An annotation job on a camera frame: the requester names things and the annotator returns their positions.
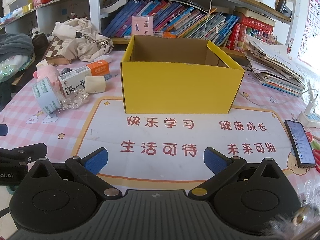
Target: phone screen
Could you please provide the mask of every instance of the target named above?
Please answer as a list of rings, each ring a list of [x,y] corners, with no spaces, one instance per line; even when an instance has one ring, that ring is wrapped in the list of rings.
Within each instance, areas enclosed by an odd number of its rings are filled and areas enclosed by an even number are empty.
[[[302,124],[299,122],[293,122],[289,120],[287,120],[287,124],[292,134],[293,141],[297,147],[300,162],[306,164],[315,163],[310,143],[308,141]]]

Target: smartphone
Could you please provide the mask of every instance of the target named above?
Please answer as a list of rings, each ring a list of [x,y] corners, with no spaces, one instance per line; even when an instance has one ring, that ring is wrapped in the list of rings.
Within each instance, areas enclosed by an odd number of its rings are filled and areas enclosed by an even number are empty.
[[[298,167],[315,167],[316,161],[313,157],[312,149],[302,124],[291,120],[285,120],[284,125],[287,128]]]

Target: pink box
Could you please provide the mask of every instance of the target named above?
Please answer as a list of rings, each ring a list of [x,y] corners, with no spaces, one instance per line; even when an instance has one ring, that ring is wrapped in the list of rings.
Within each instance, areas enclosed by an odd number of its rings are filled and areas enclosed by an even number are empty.
[[[132,16],[133,35],[153,35],[153,16]]]

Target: printed star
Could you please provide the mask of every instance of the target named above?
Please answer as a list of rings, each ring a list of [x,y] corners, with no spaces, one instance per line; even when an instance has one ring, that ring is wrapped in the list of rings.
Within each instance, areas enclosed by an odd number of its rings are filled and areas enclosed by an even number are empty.
[[[58,134],[59,138],[58,139],[63,139],[65,134],[62,132],[61,134]]]

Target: yellow cardboard box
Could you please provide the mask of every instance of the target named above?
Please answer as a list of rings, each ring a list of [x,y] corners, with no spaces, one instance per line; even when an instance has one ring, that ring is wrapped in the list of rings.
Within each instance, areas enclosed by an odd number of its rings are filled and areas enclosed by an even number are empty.
[[[127,114],[227,114],[244,69],[210,41],[132,36],[121,61]]]

